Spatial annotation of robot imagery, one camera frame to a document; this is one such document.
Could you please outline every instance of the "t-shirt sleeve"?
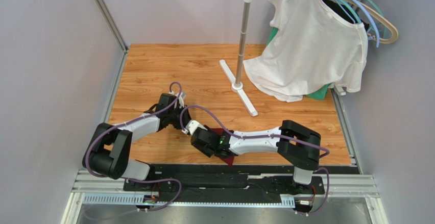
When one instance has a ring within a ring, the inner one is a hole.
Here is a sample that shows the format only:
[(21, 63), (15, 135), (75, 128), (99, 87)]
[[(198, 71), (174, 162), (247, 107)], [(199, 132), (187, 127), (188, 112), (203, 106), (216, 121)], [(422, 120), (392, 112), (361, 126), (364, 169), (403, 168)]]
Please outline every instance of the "t-shirt sleeve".
[(354, 62), (347, 69), (341, 80), (336, 82), (337, 86), (346, 87), (347, 92), (358, 92), (361, 90), (362, 71), (364, 62)]
[(269, 0), (275, 6), (275, 15), (270, 23), (271, 27), (282, 29), (283, 14), (285, 14), (285, 0)]

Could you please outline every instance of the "wooden board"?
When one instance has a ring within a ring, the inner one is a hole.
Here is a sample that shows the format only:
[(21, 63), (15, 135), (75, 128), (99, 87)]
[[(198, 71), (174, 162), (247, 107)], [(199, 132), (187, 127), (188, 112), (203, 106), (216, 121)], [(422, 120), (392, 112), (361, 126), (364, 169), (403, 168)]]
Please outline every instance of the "wooden board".
[[(245, 59), (261, 55), (264, 45), (247, 45)], [(116, 94), (110, 123), (139, 116), (168, 92), (172, 81), (179, 81), (187, 94), (185, 103), (198, 104), (212, 111), (231, 130), (257, 131), (294, 120), (322, 136), (321, 145), (331, 154), (321, 164), (349, 165), (350, 159), (331, 95), (324, 101), (305, 97), (300, 102), (280, 102), (260, 92), (243, 71), (245, 91), (258, 111), (251, 117), (219, 66), (225, 59), (235, 73), (237, 44), (133, 44)], [(213, 118), (191, 109), (193, 119), (217, 128)], [(190, 137), (169, 126), (143, 137), (132, 145), (130, 157), (149, 163), (223, 163), (207, 158), (192, 145)], [(235, 158), (235, 164), (288, 164), (277, 153), (251, 153)]]

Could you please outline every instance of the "gray wall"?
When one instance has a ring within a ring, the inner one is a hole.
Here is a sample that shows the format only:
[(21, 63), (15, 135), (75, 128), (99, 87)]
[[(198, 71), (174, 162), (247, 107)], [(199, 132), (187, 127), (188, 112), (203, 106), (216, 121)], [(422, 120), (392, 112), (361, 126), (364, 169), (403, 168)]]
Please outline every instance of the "gray wall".
[[(127, 44), (238, 43), (243, 0), (105, 0)], [(266, 43), (275, 12), (253, 0), (247, 43)]]
[(373, 0), (399, 39), (372, 45), (361, 92), (343, 97), (363, 169), (390, 223), (433, 223), (435, 211), (435, 5)]
[(0, 216), (59, 223), (122, 53), (94, 0), (0, 12)]

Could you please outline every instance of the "purple cable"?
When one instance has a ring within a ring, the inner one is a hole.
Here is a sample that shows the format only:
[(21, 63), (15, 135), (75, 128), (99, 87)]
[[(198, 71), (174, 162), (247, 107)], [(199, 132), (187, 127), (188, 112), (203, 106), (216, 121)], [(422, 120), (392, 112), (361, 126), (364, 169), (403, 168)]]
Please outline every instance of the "purple cable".
[(167, 179), (153, 180), (153, 181), (141, 181), (141, 180), (136, 180), (136, 179), (128, 179), (128, 180), (132, 181), (132, 182), (145, 183), (145, 184), (152, 184), (152, 183), (159, 183), (159, 182), (177, 182), (178, 183), (178, 186), (179, 186), (178, 192), (177, 192), (177, 194), (175, 194), (175, 197), (173, 197), (166, 204), (159, 206), (157, 208), (154, 208), (154, 209), (149, 209), (148, 211), (157, 211), (157, 210), (161, 210), (161, 209), (166, 208), (169, 204), (171, 204), (174, 200), (176, 200), (181, 193), (181, 182), (177, 179), (174, 179), (174, 178), (167, 178)]
[(321, 209), (323, 209), (323, 207), (325, 206), (326, 200), (328, 199), (328, 194), (329, 194), (329, 171), (327, 168), (325, 167), (319, 167), (318, 170), (316, 170), (315, 172), (319, 171), (319, 170), (324, 170), (326, 172), (326, 193), (325, 193), (325, 198), (323, 199), (322, 204), (320, 205), (320, 207), (318, 209), (316, 209), (313, 212), (310, 212), (309, 215), (312, 214), (316, 214), (318, 213)]
[(155, 116), (155, 115), (157, 115), (157, 114), (159, 114), (159, 113), (162, 113), (162, 112), (164, 112), (164, 111), (166, 111), (166, 110), (168, 110), (170, 107), (173, 107), (174, 106), (174, 104), (178, 101), (178, 98), (180, 98), (180, 95), (181, 95), (181, 84), (179, 83), (179, 82), (172, 82), (171, 83), (171, 85), (169, 86), (170, 87), (170, 91), (172, 91), (171, 90), (171, 88), (172, 88), (172, 85), (173, 84), (177, 84), (178, 85), (178, 87), (180, 88), (180, 90), (179, 90), (179, 92), (178, 92), (178, 95), (177, 95), (177, 99), (175, 99), (171, 104), (169, 104), (167, 107), (165, 107), (165, 108), (163, 108), (162, 110), (160, 110), (160, 111), (158, 111), (158, 112), (155, 112), (155, 113), (153, 113), (153, 114), (149, 114), (149, 115), (146, 115), (146, 116), (144, 116), (144, 117), (138, 117), (138, 118), (135, 118), (135, 119), (132, 119), (132, 120), (130, 120), (130, 121), (127, 121), (127, 122), (124, 122), (124, 123), (121, 123), (121, 124), (119, 124), (119, 125), (116, 125), (116, 126), (113, 126), (113, 127), (111, 127), (111, 128), (109, 128), (108, 130), (106, 130), (105, 132), (103, 132), (101, 135), (99, 135), (92, 143), (91, 143), (91, 145), (89, 146), (89, 148), (88, 148), (88, 150), (86, 151), (86, 156), (85, 156), (85, 165), (86, 165), (86, 169), (89, 171), (89, 173), (91, 174), (91, 175), (93, 175), (93, 176), (95, 176), (95, 177), (105, 177), (105, 176), (103, 176), (103, 175), (100, 175), (100, 174), (98, 174), (98, 173), (95, 173), (95, 172), (93, 172), (93, 170), (90, 168), (90, 166), (89, 166), (89, 156), (90, 156), (90, 153), (91, 153), (91, 151), (92, 151), (92, 149), (93, 149), (93, 147), (105, 136), (105, 135), (107, 135), (107, 134), (109, 134), (111, 131), (113, 131), (113, 130), (115, 130), (115, 129), (118, 129), (119, 127), (123, 127), (123, 126), (127, 126), (127, 125), (129, 125), (129, 124), (131, 124), (131, 123), (134, 123), (134, 122), (136, 122), (136, 121), (139, 121), (139, 120), (141, 120), (141, 119), (145, 119), (145, 118), (149, 118), (149, 117), (151, 117), (151, 116)]
[(325, 157), (325, 156), (327, 156), (328, 154), (329, 154), (329, 150), (328, 149), (326, 149), (326, 148), (324, 148), (324, 147), (321, 147), (321, 146), (317, 146), (317, 145), (314, 145), (314, 144), (311, 144), (311, 143), (308, 143), (308, 142), (306, 142), (306, 141), (302, 141), (302, 140), (299, 140), (299, 139), (296, 139), (296, 138), (293, 138), (293, 137), (290, 137), (290, 136), (284, 136), (284, 135), (277, 135), (277, 134), (271, 134), (271, 135), (258, 135), (258, 136), (239, 136), (239, 135), (236, 135), (236, 134), (234, 134), (234, 133), (232, 133), (232, 132), (230, 132), (223, 124), (222, 124), (222, 122), (212, 113), (212, 112), (210, 112), (210, 110), (208, 110), (208, 109), (206, 109), (206, 108), (204, 108), (204, 107), (201, 107), (201, 106), (199, 106), (199, 105), (189, 105), (189, 106), (187, 106), (187, 107), (185, 107), (182, 111), (181, 111), (181, 113), (180, 113), (180, 125), (181, 125), (181, 129), (182, 130), (184, 130), (185, 129), (185, 127), (184, 127), (184, 125), (183, 125), (183, 120), (182, 120), (182, 118), (183, 118), (183, 114), (184, 114), (184, 112), (187, 110), (187, 109), (189, 109), (189, 108), (199, 108), (199, 109), (202, 109), (202, 110), (204, 110), (204, 111), (206, 111), (208, 114), (210, 114), (210, 116), (211, 117), (213, 117), (214, 118), (214, 120), (216, 120), (216, 122), (222, 127), (222, 129), (224, 129), (224, 131), (225, 132), (227, 132), (228, 134), (230, 134), (231, 136), (234, 136), (234, 137), (236, 137), (236, 138), (239, 138), (239, 139), (257, 139), (257, 138), (273, 138), (273, 137), (279, 137), (279, 138), (283, 138), (283, 139), (286, 139), (286, 140), (290, 140), (290, 141), (294, 141), (294, 142), (297, 142), (297, 143), (300, 143), (300, 144), (302, 144), (302, 145), (305, 145), (305, 146), (310, 146), (310, 147), (313, 147), (313, 148), (315, 148), (315, 149), (317, 149), (317, 150), (322, 150), (322, 151), (325, 151), (325, 153), (324, 154), (322, 154), (322, 155), (320, 155), (320, 158), (323, 158), (323, 157)]
[[(162, 205), (162, 206), (159, 206), (159, 207), (157, 207), (157, 208), (148, 209), (148, 211), (158, 211), (158, 210), (161, 210), (161, 209), (166, 208), (169, 204), (171, 204), (172, 202), (174, 202), (174, 200), (177, 199), (178, 196), (179, 196), (180, 193), (181, 193), (181, 182), (180, 182), (179, 180), (177, 180), (177, 179), (167, 178), (167, 179), (154, 180), (154, 181), (141, 181), (141, 180), (128, 179), (128, 178), (125, 178), (125, 179), (128, 180), (128, 181), (137, 182), (137, 183), (145, 183), (145, 184), (152, 184), (152, 183), (159, 183), (159, 182), (177, 182), (177, 183), (178, 183), (179, 188), (178, 188), (178, 192), (177, 192), (177, 194), (175, 194), (175, 197), (173, 197), (173, 198), (172, 198), (170, 201), (168, 201), (166, 204), (164, 204), (164, 205)], [(111, 217), (106, 217), (106, 218), (93, 218), (93, 217), (90, 217), (90, 216), (88, 216), (88, 215), (86, 214), (86, 211), (83, 211), (82, 214), (83, 214), (84, 217), (86, 217), (86, 218), (89, 219), (89, 220), (93, 220), (93, 221), (106, 221), (106, 220), (116, 219), (116, 218), (118, 218), (118, 217), (121, 217), (121, 216), (124, 216), (124, 215), (127, 215), (127, 214), (131, 214), (131, 213), (134, 213), (134, 212), (137, 212), (137, 209), (135, 209), (135, 210), (130, 210), (130, 211), (126, 211), (126, 212), (121, 213), (121, 214), (119, 214), (119, 215), (111, 216)]]

